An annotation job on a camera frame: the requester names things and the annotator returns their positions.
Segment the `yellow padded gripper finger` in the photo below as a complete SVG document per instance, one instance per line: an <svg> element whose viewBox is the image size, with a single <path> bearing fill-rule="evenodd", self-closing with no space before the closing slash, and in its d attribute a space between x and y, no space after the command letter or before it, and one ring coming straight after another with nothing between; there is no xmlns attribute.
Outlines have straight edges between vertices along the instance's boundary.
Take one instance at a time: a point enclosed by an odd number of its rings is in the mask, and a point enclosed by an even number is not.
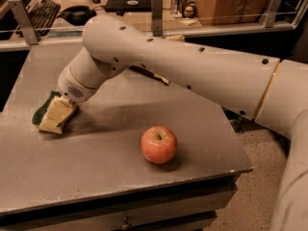
<svg viewBox="0 0 308 231"><path fill-rule="evenodd" d="M55 96L51 99L38 129L44 132L61 134L65 123L76 111L77 105L66 97Z"/></svg>

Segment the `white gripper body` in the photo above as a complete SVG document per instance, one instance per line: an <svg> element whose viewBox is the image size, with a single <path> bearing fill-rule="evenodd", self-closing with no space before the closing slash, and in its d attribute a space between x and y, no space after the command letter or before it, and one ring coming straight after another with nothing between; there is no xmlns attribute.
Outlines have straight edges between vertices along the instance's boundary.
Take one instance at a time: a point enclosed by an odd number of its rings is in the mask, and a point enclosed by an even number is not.
<svg viewBox="0 0 308 231"><path fill-rule="evenodd" d="M71 73L69 66L66 66L59 76L58 90L75 103L86 102L96 93L96 90L80 84Z"/></svg>

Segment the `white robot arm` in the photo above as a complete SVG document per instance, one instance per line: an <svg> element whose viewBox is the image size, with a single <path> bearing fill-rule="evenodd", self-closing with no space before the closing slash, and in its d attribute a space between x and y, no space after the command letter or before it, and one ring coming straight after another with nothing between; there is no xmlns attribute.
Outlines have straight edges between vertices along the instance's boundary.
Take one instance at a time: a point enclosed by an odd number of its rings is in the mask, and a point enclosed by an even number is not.
<svg viewBox="0 0 308 231"><path fill-rule="evenodd" d="M77 104L129 66L152 70L291 142L269 231L308 231L308 66L183 41L154 38L115 16L84 27L81 51L33 117L59 133Z"/></svg>

